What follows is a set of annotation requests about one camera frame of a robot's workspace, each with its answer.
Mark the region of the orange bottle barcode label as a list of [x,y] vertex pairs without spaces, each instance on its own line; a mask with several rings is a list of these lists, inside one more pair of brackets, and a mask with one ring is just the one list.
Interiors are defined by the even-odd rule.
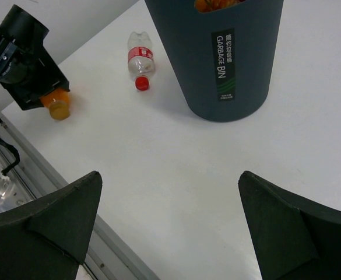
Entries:
[[56,89],[41,97],[40,101],[48,109],[51,118],[54,120],[62,121],[71,114],[69,93],[64,89]]

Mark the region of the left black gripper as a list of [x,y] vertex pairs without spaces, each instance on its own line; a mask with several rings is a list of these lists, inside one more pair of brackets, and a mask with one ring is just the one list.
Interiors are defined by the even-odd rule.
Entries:
[[0,84],[22,110],[42,107],[41,97],[69,81],[43,43],[49,30],[31,14],[13,5],[0,24]]

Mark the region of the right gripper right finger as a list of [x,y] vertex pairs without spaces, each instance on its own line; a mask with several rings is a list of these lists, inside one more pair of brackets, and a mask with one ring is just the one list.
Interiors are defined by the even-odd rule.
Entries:
[[238,189],[263,279],[341,279],[341,211],[250,171]]

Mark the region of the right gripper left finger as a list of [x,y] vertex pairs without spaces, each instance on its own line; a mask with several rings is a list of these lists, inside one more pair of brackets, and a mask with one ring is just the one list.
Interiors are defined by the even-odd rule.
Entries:
[[84,263],[103,186],[92,171],[0,213],[0,279],[75,279]]

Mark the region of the clear bottle red label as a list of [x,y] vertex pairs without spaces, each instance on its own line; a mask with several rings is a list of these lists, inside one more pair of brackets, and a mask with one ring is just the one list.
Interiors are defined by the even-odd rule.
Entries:
[[133,31],[128,39],[128,71],[138,91],[150,88],[150,79],[156,72],[153,44],[147,32]]

